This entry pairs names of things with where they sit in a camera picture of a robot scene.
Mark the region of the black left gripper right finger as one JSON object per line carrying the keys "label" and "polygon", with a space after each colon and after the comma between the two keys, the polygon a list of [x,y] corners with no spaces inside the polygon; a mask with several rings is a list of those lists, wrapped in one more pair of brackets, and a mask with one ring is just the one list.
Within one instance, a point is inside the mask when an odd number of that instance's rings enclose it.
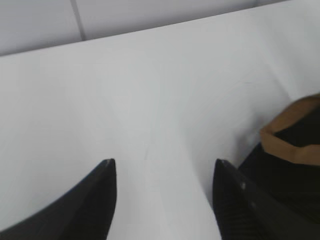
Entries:
{"label": "black left gripper right finger", "polygon": [[318,240],[320,226],[259,188],[229,161],[217,159],[212,205],[223,240]]}

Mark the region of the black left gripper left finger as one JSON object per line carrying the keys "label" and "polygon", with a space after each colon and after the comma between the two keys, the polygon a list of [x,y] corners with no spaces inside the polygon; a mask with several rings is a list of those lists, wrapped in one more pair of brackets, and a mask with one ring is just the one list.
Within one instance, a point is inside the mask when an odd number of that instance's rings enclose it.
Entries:
{"label": "black left gripper left finger", "polygon": [[117,202],[114,159],[105,159],[67,193],[0,232],[2,240],[105,240]]}

